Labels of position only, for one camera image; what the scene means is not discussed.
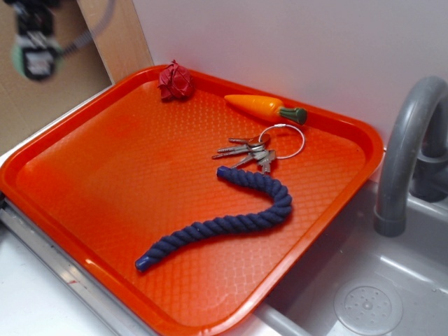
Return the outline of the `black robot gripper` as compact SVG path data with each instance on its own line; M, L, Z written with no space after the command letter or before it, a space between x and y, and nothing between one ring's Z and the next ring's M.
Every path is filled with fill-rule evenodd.
M5 4L13 9L15 14L15 38L43 41L55 39L54 15L52 8L59 5L59 1L6 1Z

